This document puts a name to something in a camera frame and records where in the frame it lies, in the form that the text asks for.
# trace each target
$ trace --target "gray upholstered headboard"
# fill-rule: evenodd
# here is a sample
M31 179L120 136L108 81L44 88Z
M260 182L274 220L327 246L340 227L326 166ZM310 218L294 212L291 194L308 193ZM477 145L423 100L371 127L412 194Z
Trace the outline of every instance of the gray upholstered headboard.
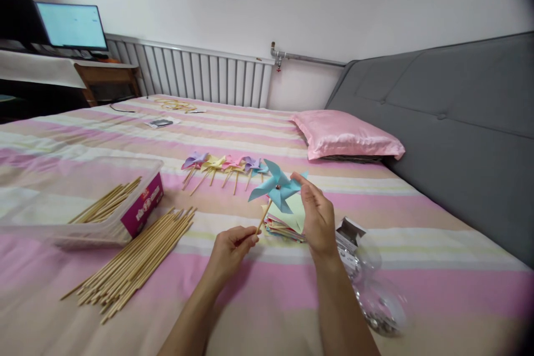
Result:
M399 138L391 170L534 266L534 33L351 62L326 108Z

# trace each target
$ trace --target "pink satin pillow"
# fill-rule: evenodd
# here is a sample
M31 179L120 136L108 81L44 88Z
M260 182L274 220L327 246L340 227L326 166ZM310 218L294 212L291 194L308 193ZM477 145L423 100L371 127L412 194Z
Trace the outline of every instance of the pink satin pillow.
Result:
M324 156L395 156L405 153L393 135L343 111L312 110L294 114L308 140L308 160Z

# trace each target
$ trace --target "plastic storage box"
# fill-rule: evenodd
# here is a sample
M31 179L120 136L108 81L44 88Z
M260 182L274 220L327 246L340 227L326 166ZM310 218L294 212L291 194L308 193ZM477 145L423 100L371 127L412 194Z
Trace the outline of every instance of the plastic storage box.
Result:
M0 219L1 234L34 238L61 248L124 246L144 227L163 196L161 160L97 157L61 177ZM119 184L141 178L102 222L69 224Z

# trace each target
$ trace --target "stack of colored paper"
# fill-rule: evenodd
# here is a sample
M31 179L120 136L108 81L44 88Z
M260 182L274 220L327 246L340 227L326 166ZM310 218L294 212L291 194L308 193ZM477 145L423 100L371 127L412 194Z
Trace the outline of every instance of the stack of colored paper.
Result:
M303 234L305 212L300 193L288 197L286 202L293 214L281 212L272 203L265 217L267 231L273 235L283 236L297 242L306 242L306 237Z

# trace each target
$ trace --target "rubber bands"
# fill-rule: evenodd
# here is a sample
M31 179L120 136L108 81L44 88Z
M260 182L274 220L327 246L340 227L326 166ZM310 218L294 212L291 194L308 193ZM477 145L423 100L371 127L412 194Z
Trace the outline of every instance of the rubber bands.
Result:
M189 103L182 102L179 100L172 100L172 99L156 99L155 100L158 103L163 103L161 105L161 108L168 108L169 110L185 110L185 113L187 114L190 111L195 111L196 107L192 106Z

